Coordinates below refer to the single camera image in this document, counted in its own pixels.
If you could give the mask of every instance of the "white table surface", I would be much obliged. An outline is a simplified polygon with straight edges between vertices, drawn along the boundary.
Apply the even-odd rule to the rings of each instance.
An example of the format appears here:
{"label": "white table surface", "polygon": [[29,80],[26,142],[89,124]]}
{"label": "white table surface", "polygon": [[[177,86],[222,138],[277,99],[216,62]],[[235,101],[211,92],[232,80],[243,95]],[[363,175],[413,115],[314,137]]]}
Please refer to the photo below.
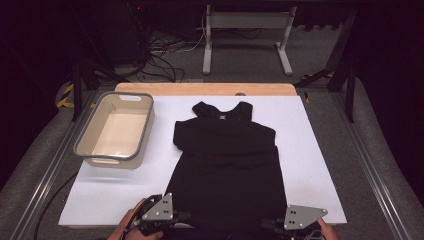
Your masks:
{"label": "white table surface", "polygon": [[155,96],[154,101],[155,119],[141,166],[98,168],[84,161],[59,225],[115,226],[140,199],[163,194],[182,153],[172,142],[175,121],[196,117],[192,107],[200,101],[221,111],[240,101],[251,103],[252,121],[276,131],[287,204],[325,208],[326,222],[347,222],[299,96]]}

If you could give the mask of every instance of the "black garment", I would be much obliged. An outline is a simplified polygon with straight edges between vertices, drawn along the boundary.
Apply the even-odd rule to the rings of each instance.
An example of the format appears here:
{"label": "black garment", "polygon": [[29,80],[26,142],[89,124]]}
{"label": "black garment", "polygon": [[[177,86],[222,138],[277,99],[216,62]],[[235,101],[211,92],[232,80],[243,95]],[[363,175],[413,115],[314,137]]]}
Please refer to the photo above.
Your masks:
{"label": "black garment", "polygon": [[175,123],[174,144],[183,151],[166,192],[174,208],[191,213],[196,228],[256,232],[261,219],[286,210],[275,131],[252,122],[252,105],[229,112],[203,102],[197,118]]}

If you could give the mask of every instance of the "cable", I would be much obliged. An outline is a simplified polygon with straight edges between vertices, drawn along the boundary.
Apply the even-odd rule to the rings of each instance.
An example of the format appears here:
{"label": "cable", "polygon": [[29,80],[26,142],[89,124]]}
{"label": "cable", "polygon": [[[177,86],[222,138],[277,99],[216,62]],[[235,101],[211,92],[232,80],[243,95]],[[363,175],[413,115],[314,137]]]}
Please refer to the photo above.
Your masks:
{"label": "cable", "polygon": [[35,231],[34,231],[34,240],[37,240],[38,237],[38,229],[40,228],[41,225],[41,221],[43,220],[43,216],[44,214],[47,212],[47,209],[49,208],[49,206],[51,205],[51,203],[53,202],[53,200],[57,197],[57,195],[59,194],[59,192],[72,180],[74,179],[76,176],[78,175],[78,172],[74,173],[68,180],[66,180],[66,182],[64,184],[62,184],[62,186],[59,187],[59,189],[54,193],[54,195],[52,196],[52,198],[49,200],[49,202],[46,204],[46,206],[44,207],[43,212],[40,215],[40,218],[38,219],[37,225],[35,227]]}

